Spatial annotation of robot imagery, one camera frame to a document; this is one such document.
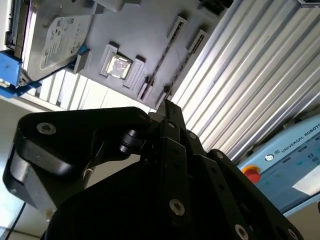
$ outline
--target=black cable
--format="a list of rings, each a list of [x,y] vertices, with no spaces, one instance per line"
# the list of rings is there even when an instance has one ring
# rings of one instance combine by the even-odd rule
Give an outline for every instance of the black cable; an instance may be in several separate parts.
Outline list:
[[[22,205],[22,207],[21,207],[21,210],[20,210],[18,216],[16,216],[16,219],[14,220],[14,222],[13,222],[13,224],[12,224],[12,227],[11,227],[11,229],[10,229],[9,232],[8,232],[8,235],[5,237],[4,240],[9,240],[10,235],[11,235],[12,232],[14,231],[14,229],[15,229],[15,227],[16,227],[16,225],[17,225],[17,223],[18,223],[18,221],[19,221],[19,219],[20,219],[20,217],[21,217],[21,215],[22,215],[22,212],[23,212],[24,209],[25,209],[25,206],[26,206],[26,203],[24,202],[23,205]]]

